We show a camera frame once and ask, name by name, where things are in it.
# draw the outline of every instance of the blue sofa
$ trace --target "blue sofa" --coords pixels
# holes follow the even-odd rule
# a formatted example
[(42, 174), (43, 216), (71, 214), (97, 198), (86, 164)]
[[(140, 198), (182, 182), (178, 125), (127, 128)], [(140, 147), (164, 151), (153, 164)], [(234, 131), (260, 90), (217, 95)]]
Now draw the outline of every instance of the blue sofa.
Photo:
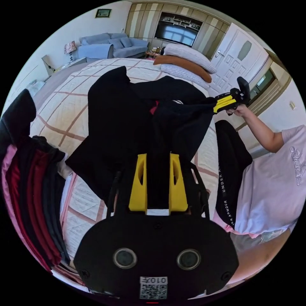
[(148, 50), (148, 41), (129, 38), (125, 33), (103, 33), (80, 38), (78, 56), (88, 59), (139, 58)]

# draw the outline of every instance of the label sticker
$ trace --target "label sticker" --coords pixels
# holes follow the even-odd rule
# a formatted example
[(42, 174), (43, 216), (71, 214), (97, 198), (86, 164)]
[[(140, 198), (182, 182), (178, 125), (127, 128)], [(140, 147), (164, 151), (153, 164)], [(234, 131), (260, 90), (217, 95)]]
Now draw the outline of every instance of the label sticker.
[(140, 277), (140, 299), (165, 300), (167, 298), (168, 277)]

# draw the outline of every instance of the person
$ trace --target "person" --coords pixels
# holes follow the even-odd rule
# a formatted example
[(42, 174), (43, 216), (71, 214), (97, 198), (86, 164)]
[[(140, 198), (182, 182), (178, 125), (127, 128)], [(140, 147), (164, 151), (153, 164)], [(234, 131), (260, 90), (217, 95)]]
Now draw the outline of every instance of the person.
[(258, 235), (292, 227), (306, 199), (306, 126), (274, 133), (246, 105), (241, 116), (255, 138), (274, 153), (252, 159), (238, 132), (216, 122), (219, 186), (213, 221), (227, 232)]

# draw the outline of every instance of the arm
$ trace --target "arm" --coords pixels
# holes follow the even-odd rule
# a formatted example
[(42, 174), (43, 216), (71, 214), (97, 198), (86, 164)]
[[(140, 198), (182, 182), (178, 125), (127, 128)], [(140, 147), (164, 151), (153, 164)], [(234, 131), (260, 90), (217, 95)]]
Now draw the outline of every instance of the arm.
[(276, 153), (283, 145), (284, 140), (281, 132), (274, 133), (245, 105), (239, 105), (235, 111), (227, 111), (241, 116), (258, 142), (268, 151)]
[(290, 235), (290, 229), (278, 237), (237, 253), (239, 267), (227, 284), (233, 284), (255, 274), (276, 256)]

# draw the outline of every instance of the black pants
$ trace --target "black pants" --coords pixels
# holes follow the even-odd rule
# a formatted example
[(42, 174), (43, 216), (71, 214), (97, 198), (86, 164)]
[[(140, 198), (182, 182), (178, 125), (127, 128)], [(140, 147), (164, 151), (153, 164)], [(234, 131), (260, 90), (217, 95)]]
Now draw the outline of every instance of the black pants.
[(219, 157), (219, 186), (216, 211), (233, 229), (238, 193), (244, 169), (253, 161), (238, 132), (226, 120), (216, 122)]

